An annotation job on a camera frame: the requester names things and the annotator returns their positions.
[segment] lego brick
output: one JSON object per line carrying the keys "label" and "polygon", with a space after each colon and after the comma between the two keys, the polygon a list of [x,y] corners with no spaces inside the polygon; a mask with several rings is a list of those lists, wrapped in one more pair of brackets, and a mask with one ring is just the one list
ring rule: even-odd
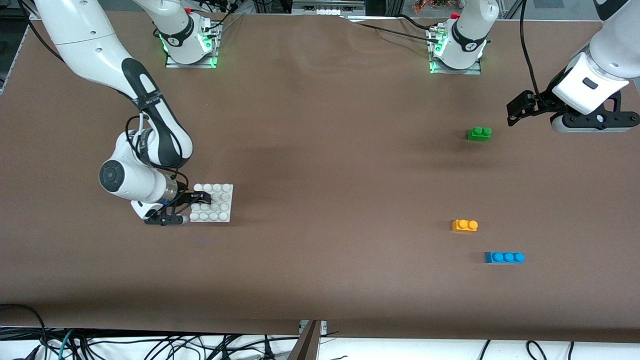
{"label": "lego brick", "polygon": [[451,223],[451,229],[453,231],[477,231],[478,223],[475,220],[456,219]]}
{"label": "lego brick", "polygon": [[467,132],[467,140],[471,140],[475,142],[485,142],[490,138],[491,138],[490,127],[476,126],[472,129],[469,129],[469,131]]}
{"label": "lego brick", "polygon": [[521,252],[485,252],[484,262],[487,264],[522,264],[524,254]]}
{"label": "lego brick", "polygon": [[191,222],[229,222],[231,220],[231,200],[234,186],[231,184],[196,184],[195,191],[205,191],[211,195],[211,205],[191,205]]}

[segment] orange lego brick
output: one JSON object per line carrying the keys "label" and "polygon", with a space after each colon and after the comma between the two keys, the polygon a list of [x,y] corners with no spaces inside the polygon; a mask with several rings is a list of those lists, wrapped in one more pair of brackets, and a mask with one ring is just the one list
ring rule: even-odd
{"label": "orange lego brick", "polygon": [[452,224],[453,231],[477,231],[478,222],[475,220],[456,219]]}

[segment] teal cable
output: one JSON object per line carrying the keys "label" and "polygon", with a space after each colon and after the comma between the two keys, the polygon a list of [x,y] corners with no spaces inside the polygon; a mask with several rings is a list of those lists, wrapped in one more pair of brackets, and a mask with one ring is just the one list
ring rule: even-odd
{"label": "teal cable", "polygon": [[62,353],[65,350],[65,345],[67,344],[67,341],[69,340],[69,336],[71,335],[71,332],[73,332],[73,329],[69,330],[67,335],[65,335],[65,338],[62,339],[62,344],[60,345],[60,352],[58,352],[58,360],[62,360]]}

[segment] white lego baseplate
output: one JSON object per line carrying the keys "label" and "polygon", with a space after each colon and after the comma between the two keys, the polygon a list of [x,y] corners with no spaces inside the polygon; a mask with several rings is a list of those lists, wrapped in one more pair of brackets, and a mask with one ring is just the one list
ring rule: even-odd
{"label": "white lego baseplate", "polygon": [[191,222],[229,222],[231,219],[231,200],[234,186],[231,184],[196,184],[194,191],[211,195],[211,205],[191,205]]}

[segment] brown table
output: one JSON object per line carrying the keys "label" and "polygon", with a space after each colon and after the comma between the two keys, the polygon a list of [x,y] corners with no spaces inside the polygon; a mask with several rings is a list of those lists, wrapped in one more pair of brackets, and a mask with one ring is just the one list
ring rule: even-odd
{"label": "brown table", "polygon": [[[508,128],[531,87],[517,22],[496,23],[474,77],[325,16],[246,16],[218,69],[165,69],[144,13],[108,15],[193,138],[191,183],[235,185],[232,221],[153,227],[106,193],[98,169],[135,110],[29,34],[0,97],[2,302],[64,327],[295,333],[322,318],[341,336],[640,341],[640,133]],[[541,87],[599,27],[527,23]],[[464,141],[473,126],[492,139]],[[452,233],[455,218],[478,232]]]}

